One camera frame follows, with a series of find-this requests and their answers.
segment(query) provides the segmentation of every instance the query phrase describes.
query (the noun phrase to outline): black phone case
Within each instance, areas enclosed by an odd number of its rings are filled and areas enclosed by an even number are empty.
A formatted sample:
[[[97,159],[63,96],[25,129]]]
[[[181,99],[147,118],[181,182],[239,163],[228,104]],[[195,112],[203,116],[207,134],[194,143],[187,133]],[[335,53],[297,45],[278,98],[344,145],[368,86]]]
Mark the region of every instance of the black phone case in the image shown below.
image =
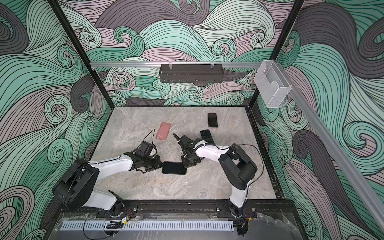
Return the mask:
[[[212,135],[211,135],[211,132],[209,131],[209,129],[201,130],[200,134],[201,134],[201,138],[204,141],[209,142],[209,143],[214,143],[214,139],[212,138]]]

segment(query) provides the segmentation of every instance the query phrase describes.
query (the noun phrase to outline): black metal frame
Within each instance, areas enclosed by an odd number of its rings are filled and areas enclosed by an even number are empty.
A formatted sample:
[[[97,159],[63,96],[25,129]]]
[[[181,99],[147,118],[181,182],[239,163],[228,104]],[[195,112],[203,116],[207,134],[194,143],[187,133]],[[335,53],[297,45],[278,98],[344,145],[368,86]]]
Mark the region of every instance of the black metal frame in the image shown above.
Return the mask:
[[[266,149],[262,136],[260,134],[259,128],[256,125],[255,117],[253,116],[253,113],[251,112],[250,108],[245,107],[245,111],[247,113],[249,122],[251,124],[253,133],[255,135],[257,145],[259,147],[261,157],[264,161],[265,168],[268,172],[269,178],[271,179],[272,187],[275,191],[276,199],[284,199],[284,193],[281,189],[281,185],[279,182],[279,179],[277,178],[276,171],[273,167],[272,161],[269,158],[268,150]]]
[[[76,215],[93,213],[97,218],[105,218],[106,220],[120,220],[125,216],[130,216],[138,219],[146,219],[154,217],[157,214],[205,214],[209,218],[227,218],[233,221],[234,224],[243,221],[245,218],[253,218],[257,213],[262,213],[274,219],[284,221],[283,214],[291,213],[293,218],[284,215],[288,220],[297,227],[303,237],[303,240],[308,240],[305,233],[305,228],[300,220],[296,206],[292,200],[275,200],[275,199],[248,199],[245,204],[245,209],[253,211],[245,211],[245,217],[234,218],[229,211],[227,199],[213,200],[123,200],[126,210],[118,218],[112,218],[105,210],[95,208],[81,208]],[[63,205],[60,205],[59,210],[52,219],[52,224],[44,236],[44,240],[48,239],[52,232],[55,223],[61,213],[73,213],[66,211]]]
[[[61,23],[62,27],[64,28],[64,31],[67,33],[69,39],[74,45],[75,50],[79,54],[81,60],[87,67],[90,75],[94,79],[96,85],[100,89],[101,93],[103,94],[104,98],[106,99],[108,105],[111,108],[111,113],[108,117],[107,122],[109,121],[109,118],[113,112],[113,109],[115,107],[185,107],[185,106],[154,106],[154,105],[147,105],[147,106],[114,106],[112,99],[110,98],[109,94],[107,93],[99,75],[95,70],[92,70],[90,65],[90,60],[83,50],[78,38],[76,37],[71,25],[69,24],[68,19],[64,15],[59,3],[57,0],[47,0],[51,8],[53,9],[56,17],[58,18],[59,22]],[[296,17],[301,9],[301,6],[303,5],[304,0],[296,0],[291,12],[285,20],[285,24],[283,27],[283,30],[279,36],[279,39],[276,43],[275,48],[272,51],[270,60],[276,60],[278,57],[278,54],[283,47],[283,44],[285,43],[285,40],[287,39],[292,26],[296,20]],[[283,191],[281,190],[281,185],[278,181],[276,172],[273,168],[273,164],[269,158],[268,151],[263,143],[263,140],[261,138],[260,131],[256,125],[255,118],[253,116],[253,113],[251,112],[252,107],[254,106],[257,97],[259,96],[259,90],[256,89],[249,104],[247,106],[239,106],[244,107],[248,116],[248,119],[250,121],[253,133],[255,135],[258,147],[260,149],[260,153],[262,154],[262,159],[265,163],[266,170],[269,174],[269,177],[271,179],[271,183],[273,186],[273,189],[275,191],[276,200],[253,200],[248,199],[245,205],[245,208],[252,209],[254,207],[256,209],[256,212],[261,213],[270,213],[273,211],[278,212],[291,212],[294,215],[295,222],[297,223],[297,227],[300,230],[301,235],[303,236],[304,240],[307,240],[307,235],[305,233],[305,229],[302,225],[302,222],[300,220],[300,217],[297,213],[295,204],[291,200],[284,199]],[[232,106],[191,106],[191,107],[232,107]],[[104,126],[101,135],[103,134],[105,130],[106,125]],[[124,200],[124,204],[129,208],[137,208],[137,211],[134,211],[134,216],[137,214],[149,214],[153,212],[157,213],[212,213],[215,214],[218,217],[227,217],[229,220],[235,220],[233,217],[229,215],[229,205],[228,200]],[[95,211],[98,212],[99,215],[104,215],[104,212],[98,211],[96,209],[88,209],[88,211]],[[48,239],[50,232],[52,231],[54,227],[55,220],[58,219],[60,216],[60,213],[68,212],[65,211],[63,206],[59,208],[59,210],[54,215],[54,219],[52,221],[52,225],[47,229],[47,234],[45,234],[44,239]]]
[[[112,102],[111,97],[109,96],[107,90],[105,89],[99,75],[95,70],[92,70],[90,65],[90,59],[88,58],[88,55],[85,53],[83,47],[80,44],[80,41],[76,37],[67,17],[64,15],[63,10],[61,9],[59,3],[57,0],[47,0],[49,5],[51,6],[53,12],[55,13],[57,19],[59,20],[61,26],[63,27],[64,31],[67,33],[68,38],[71,40],[76,52],[80,56],[81,60],[85,64],[86,68],[88,69],[89,74],[95,81],[96,85],[101,91],[101,94],[104,96],[105,100],[107,101],[109,107],[113,110],[114,104]]]

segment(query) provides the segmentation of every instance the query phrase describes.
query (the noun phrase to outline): red wire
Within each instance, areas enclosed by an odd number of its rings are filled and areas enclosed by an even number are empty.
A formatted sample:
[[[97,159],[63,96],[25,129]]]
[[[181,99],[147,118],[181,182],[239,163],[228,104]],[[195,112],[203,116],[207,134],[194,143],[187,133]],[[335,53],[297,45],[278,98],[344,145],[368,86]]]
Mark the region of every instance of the red wire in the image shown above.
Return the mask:
[[[125,209],[125,210],[129,210],[131,212],[131,218],[132,218],[132,216],[133,216],[132,210],[131,209]]]

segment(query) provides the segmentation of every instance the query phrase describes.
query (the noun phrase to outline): aluminum rail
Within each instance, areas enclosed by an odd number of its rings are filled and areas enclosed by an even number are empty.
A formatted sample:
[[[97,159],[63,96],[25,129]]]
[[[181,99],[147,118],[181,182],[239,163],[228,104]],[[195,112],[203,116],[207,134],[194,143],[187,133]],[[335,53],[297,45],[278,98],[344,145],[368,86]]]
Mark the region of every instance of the aluminum rail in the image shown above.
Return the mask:
[[[91,61],[92,68],[159,68],[162,64],[221,64],[223,68],[259,68],[261,62]]]

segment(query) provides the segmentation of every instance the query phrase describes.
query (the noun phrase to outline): phone screen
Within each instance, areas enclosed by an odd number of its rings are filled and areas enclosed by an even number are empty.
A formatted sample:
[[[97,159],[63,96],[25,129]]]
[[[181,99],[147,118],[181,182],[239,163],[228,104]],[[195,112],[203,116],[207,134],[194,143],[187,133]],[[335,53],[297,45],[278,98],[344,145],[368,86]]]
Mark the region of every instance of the phone screen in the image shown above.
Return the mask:
[[[187,174],[187,169],[184,167],[182,162],[163,162],[163,169],[161,170],[164,174]]]
[[[208,114],[208,127],[217,127],[216,113],[209,113]]]

